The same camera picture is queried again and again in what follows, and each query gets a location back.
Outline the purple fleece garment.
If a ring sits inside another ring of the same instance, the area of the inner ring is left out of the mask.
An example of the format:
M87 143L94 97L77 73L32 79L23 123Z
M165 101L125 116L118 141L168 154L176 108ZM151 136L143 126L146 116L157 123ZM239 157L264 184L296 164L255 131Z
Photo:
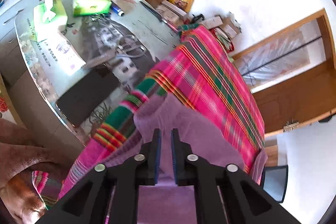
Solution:
M181 104L173 95L153 95L133 117L135 133L107 157L107 167L122 164L139 153L150 142L156 128L161 130L161 159L156 186L139 187L138 223L197 223L195 195L192 186L174 182L171 130L191 146L196 155L211 164L225 167L236 164L244 168L240 153L223 136L220 129L199 112Z

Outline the black mesh office chair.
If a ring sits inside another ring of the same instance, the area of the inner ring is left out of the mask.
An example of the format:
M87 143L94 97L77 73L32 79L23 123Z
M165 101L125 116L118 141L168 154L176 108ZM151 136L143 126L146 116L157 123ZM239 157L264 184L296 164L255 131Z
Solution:
M288 166L266 166L263 169L260 186L275 201L283 203L288 185Z

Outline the brown fuzzy blanket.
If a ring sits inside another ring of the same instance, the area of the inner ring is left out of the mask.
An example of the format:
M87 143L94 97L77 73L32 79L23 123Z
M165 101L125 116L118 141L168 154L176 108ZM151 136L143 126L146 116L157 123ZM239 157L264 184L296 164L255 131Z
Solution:
M47 209L33 186L33 171L46 172L61 181L71 165L61 152L38 144L27 129L1 119L1 200L9 219L36 223Z

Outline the black smartphone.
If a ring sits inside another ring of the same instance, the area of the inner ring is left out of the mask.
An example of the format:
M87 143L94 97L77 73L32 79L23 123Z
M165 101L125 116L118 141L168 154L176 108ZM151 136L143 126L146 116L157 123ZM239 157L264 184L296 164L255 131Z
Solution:
M103 100L118 88L119 79L105 65L92 69L69 88L56 106L74 128L78 128Z

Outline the pink plaid tablecloth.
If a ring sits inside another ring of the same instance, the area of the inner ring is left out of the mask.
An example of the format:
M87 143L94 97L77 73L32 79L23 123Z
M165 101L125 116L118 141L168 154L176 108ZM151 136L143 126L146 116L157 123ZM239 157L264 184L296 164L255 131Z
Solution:
M94 164L135 144L138 132L134 115L154 94L172 95L213 122L242 156L244 171L254 181L261 180L266 154L260 110L223 46L204 27L197 27L184 32L181 45L96 124L92 139L64 181L46 172L33 172L33 186L46 207L52 207Z

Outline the plastic covered door screen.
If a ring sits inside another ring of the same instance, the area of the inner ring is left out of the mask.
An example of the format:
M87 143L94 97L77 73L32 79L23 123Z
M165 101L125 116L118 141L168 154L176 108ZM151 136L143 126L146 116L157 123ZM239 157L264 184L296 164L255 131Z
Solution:
M335 42L326 10L291 24L232 56L252 93L257 93L325 62L335 68Z

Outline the metal scissors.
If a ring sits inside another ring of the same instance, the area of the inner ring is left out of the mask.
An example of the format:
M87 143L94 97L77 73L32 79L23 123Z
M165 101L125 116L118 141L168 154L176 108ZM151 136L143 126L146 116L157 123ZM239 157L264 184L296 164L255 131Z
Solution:
M116 56L136 59L143 57L147 49L134 35L123 36L117 43Z

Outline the red basket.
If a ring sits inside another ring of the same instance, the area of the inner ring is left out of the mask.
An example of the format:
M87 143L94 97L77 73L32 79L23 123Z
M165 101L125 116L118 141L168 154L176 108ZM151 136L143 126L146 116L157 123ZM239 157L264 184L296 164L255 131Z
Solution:
M227 53L233 52L235 50L230 37L221 28L212 28L210 29L210 32L217 39L217 41L221 43Z

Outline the glass top side table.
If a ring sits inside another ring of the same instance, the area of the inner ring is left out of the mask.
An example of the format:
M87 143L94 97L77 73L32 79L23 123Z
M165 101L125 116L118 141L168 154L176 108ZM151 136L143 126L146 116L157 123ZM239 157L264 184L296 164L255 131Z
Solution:
M83 144L89 142L93 127L101 123L147 72L180 42L179 36L147 10L145 3L118 0L117 5L123 9L124 16L114 12L77 18L70 16L63 33L51 35L41 42L37 42L32 10L22 12L15 20L21 53L37 89L62 124ZM134 35L147 49L143 57L116 56L117 43L126 35ZM105 65L120 84L78 128L74 128L60 112L56 101L90 72L92 63L84 58L91 57L94 50L103 45L115 53Z

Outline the white green tissue pack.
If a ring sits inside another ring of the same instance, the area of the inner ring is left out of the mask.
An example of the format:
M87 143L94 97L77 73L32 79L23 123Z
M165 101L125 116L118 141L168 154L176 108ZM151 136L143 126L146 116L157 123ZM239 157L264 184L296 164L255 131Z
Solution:
M55 32L66 30L68 16L62 0L44 0L33 9L37 42L48 39Z

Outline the blue lighter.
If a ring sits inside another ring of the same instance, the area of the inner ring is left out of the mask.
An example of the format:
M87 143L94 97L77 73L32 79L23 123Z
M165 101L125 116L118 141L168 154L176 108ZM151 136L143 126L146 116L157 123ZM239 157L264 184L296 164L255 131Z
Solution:
M120 8L117 4L114 2L111 3L110 8L112 9L113 12L115 12L118 16L122 17L124 16L124 11L122 8Z

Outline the wooden board against wall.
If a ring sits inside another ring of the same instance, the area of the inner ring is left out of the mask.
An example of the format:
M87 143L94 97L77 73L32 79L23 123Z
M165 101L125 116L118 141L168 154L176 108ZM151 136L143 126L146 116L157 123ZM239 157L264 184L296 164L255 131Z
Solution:
M265 147L265 152L268 157L265 166L266 167L278 166L278 145L271 145Z

